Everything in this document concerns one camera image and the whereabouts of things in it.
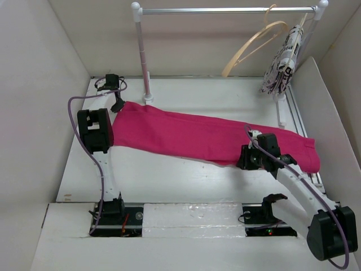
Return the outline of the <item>pink trousers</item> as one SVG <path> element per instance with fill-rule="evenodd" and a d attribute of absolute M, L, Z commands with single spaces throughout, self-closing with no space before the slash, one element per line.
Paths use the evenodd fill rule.
<path fill-rule="evenodd" d="M 155 154 L 236 165 L 250 140 L 245 123 L 163 111 L 126 102 L 113 124 L 114 144 Z"/>

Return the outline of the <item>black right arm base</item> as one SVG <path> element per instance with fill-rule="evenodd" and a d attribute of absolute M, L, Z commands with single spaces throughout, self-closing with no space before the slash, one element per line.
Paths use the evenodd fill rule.
<path fill-rule="evenodd" d="M 270 194 L 262 203 L 243 203 L 238 221 L 245 225 L 246 237 L 297 237 L 297 232 L 273 215 L 271 205 L 288 199 L 283 194 Z"/>

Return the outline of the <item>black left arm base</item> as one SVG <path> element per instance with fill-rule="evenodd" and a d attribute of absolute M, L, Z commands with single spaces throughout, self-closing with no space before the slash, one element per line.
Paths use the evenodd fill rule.
<path fill-rule="evenodd" d="M 89 213 L 92 215 L 89 235 L 91 237 L 141 237 L 143 229 L 144 205 L 124 203 L 122 199 L 104 202 L 100 219 L 100 202 Z"/>

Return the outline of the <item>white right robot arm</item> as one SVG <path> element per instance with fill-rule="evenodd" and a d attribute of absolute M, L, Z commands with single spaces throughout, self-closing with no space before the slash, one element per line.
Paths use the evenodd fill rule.
<path fill-rule="evenodd" d="M 247 129 L 250 142 L 241 148 L 237 167 L 254 171 L 264 169 L 297 199 L 293 204 L 284 194 L 270 194 L 262 201 L 261 216 L 267 222 L 281 221 L 300 233 L 313 256 L 329 261 L 343 255 L 336 266 L 345 270 L 351 253 L 358 250 L 355 214 L 348 206 L 339 206 L 327 198 L 305 175 L 296 160 L 281 154 L 276 135 Z"/>

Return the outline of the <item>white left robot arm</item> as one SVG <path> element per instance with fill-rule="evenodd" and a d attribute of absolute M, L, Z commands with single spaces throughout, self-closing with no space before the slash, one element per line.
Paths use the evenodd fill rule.
<path fill-rule="evenodd" d="M 88 96 L 94 99 L 90 108 L 77 112 L 78 127 L 74 128 L 74 134 L 100 175 L 100 201 L 90 213 L 97 220 L 109 219 L 119 224 L 125 219 L 126 211 L 111 164 L 111 147 L 115 140 L 109 113 L 117 113 L 125 105 L 120 92 L 127 84 L 116 74 L 107 74 L 102 79 L 103 83 L 98 79 L 94 84 L 96 94 Z"/>

